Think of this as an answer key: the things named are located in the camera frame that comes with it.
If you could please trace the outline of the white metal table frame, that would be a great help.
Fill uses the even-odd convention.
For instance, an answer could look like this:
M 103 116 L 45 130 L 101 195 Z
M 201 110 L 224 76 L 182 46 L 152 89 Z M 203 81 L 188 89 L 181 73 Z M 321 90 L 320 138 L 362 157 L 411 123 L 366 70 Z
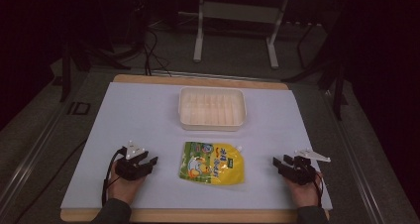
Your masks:
M 203 23 L 205 18 L 224 19 L 254 23 L 272 24 L 273 30 L 269 37 L 265 39 L 267 54 L 272 69 L 279 69 L 275 50 L 275 40 L 278 30 L 282 23 L 286 6 L 289 0 L 280 0 L 279 8 L 241 5 L 233 3 L 222 3 L 214 1 L 199 0 L 198 3 L 198 27 L 194 47 L 193 61 L 201 62 L 204 30 Z

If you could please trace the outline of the black rectangular floor bracket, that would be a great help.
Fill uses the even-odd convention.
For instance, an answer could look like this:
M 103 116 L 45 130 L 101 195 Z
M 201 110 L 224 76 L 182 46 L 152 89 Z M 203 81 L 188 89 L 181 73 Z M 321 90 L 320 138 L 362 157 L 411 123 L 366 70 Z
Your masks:
M 72 102 L 67 110 L 67 115 L 87 115 L 91 104 L 85 102 Z

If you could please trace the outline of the person's right hand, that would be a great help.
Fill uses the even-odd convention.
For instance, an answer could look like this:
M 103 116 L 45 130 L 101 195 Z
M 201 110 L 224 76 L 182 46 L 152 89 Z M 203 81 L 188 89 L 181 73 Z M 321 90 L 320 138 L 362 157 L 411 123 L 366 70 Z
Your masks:
M 320 206 L 320 186 L 322 181 L 320 176 L 317 176 L 314 182 L 304 185 L 294 183 L 287 178 L 285 178 L 284 181 L 290 189 L 292 200 L 297 208 L 305 206 Z

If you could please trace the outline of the aluminium floor rail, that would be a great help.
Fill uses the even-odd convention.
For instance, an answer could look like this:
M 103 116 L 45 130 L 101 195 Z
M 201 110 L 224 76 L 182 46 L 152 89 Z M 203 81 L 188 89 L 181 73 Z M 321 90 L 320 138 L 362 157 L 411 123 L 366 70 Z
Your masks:
M 66 113 L 70 107 L 70 101 L 59 102 L 57 107 L 53 110 L 52 115 L 44 126 L 36 141 L 30 146 L 15 169 L 11 179 L 0 193 L 0 216 L 5 216 L 11 205 L 15 201 L 20 190 L 23 188 L 25 182 L 31 175 L 38 159 L 46 148 L 48 140 L 51 138 L 56 124 L 60 118 Z
M 356 183 L 358 192 L 361 196 L 367 215 L 371 224 L 385 224 L 383 216 L 378 208 L 377 202 L 371 192 L 370 185 L 368 184 L 367 178 L 362 170 L 360 163 L 357 160 L 356 153 L 353 149 L 353 144 L 350 140 L 349 134 L 346 130 L 345 125 L 339 121 L 333 111 L 332 102 L 333 94 L 329 91 L 320 91 L 323 101 L 327 106 L 330 116 L 333 118 L 334 124 L 339 131 L 342 144 L 344 146 L 345 157 L 347 159 L 349 168 L 351 170 L 353 179 Z

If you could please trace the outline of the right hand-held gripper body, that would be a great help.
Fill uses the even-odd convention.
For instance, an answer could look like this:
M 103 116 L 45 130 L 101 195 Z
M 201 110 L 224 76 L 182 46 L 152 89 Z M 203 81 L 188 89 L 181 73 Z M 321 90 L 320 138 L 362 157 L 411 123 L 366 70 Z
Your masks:
M 295 151 L 294 154 L 293 169 L 296 172 L 295 182 L 299 185 L 313 182 L 316 179 L 317 172 L 315 168 L 311 166 L 312 160 L 325 163 L 329 163 L 331 161 L 329 157 L 325 157 L 310 149 Z

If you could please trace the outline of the white table mat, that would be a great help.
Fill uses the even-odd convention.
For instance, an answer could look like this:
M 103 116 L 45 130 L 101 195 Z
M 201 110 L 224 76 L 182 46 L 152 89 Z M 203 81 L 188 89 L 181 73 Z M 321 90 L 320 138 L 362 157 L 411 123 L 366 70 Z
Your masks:
M 140 209 L 290 209 L 290 192 L 274 158 L 310 148 L 293 93 L 246 89 L 247 118 L 236 132 L 186 131 L 179 121 L 178 85 L 111 83 L 61 204 L 64 209 L 98 208 L 103 179 L 114 153 L 128 142 L 157 159 L 134 205 Z M 238 147 L 245 180 L 208 185 L 179 177 L 189 141 Z

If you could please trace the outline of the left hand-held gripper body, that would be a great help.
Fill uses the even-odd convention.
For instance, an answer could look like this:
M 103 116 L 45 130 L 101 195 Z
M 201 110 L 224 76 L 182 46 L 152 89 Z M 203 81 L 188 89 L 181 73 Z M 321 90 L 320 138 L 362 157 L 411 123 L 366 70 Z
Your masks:
M 125 180 L 137 180 L 141 177 L 147 176 L 149 172 L 142 171 L 141 162 L 139 164 L 133 163 L 133 158 L 146 151 L 146 149 L 129 141 L 126 146 L 122 148 L 122 157 L 117 160 L 115 167 L 116 174 Z

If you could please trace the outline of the person's left hand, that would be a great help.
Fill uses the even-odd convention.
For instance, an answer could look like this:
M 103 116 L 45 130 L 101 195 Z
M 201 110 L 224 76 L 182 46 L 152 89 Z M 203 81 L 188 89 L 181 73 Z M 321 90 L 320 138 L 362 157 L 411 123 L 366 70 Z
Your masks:
M 136 199 L 137 193 L 143 186 L 146 178 L 141 177 L 137 180 L 125 180 L 120 178 L 115 172 L 116 165 L 117 163 L 114 162 L 111 167 L 111 174 L 108 180 L 108 197 L 118 199 L 131 205 Z

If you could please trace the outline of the yellow spouted pouch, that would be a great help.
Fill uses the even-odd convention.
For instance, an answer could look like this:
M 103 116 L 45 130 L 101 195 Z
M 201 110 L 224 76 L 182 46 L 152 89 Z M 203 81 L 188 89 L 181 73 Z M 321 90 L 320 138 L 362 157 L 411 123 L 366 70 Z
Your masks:
M 186 142 L 178 176 L 211 185 L 240 184 L 245 181 L 245 160 L 230 144 Z

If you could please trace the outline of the black metal stand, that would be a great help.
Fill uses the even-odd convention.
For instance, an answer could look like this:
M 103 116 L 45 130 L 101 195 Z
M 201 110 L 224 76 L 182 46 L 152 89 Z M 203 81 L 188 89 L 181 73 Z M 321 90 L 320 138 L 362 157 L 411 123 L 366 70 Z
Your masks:
M 325 40 L 322 44 L 319 52 L 313 57 L 307 64 L 304 63 L 300 46 L 304 39 L 309 35 L 311 30 L 315 27 L 312 24 L 304 33 L 302 38 L 299 40 L 296 49 L 298 58 L 303 71 L 293 75 L 291 77 L 283 78 L 283 82 L 296 82 L 309 75 L 321 71 L 322 75 L 319 78 L 317 85 L 320 89 L 329 90 L 332 84 L 334 87 L 334 98 L 333 98 L 333 112 L 336 118 L 341 121 L 341 105 L 344 102 L 343 99 L 343 87 L 344 87 L 344 74 L 345 68 L 343 63 L 334 55 L 333 51 L 328 46 L 328 40 Z
M 64 102 L 67 99 L 71 91 L 70 63 L 73 61 L 80 70 L 88 71 L 91 67 L 87 57 L 88 53 L 92 53 L 94 56 L 114 68 L 129 69 L 128 66 L 120 64 L 111 56 L 107 56 L 105 53 L 82 39 L 67 39 L 62 43 L 61 49 L 61 102 Z

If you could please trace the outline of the white plastic tray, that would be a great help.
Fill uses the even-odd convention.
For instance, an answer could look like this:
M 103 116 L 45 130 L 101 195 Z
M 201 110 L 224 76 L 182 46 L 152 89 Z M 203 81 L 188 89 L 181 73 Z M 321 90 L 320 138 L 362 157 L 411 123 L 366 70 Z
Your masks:
M 240 89 L 182 87 L 178 99 L 179 121 L 189 131 L 238 131 L 247 119 Z

